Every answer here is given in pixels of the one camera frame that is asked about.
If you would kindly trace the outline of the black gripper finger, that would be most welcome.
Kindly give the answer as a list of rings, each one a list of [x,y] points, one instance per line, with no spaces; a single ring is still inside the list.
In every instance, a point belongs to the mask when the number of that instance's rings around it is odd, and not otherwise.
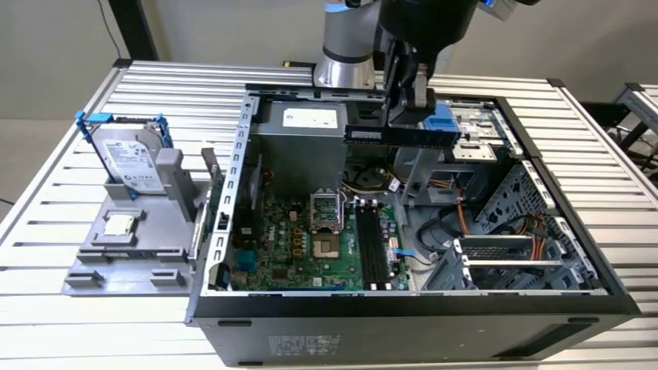
[[[428,87],[425,63],[392,66],[384,79],[387,98],[383,120],[389,126],[415,126],[435,112],[436,97]]]

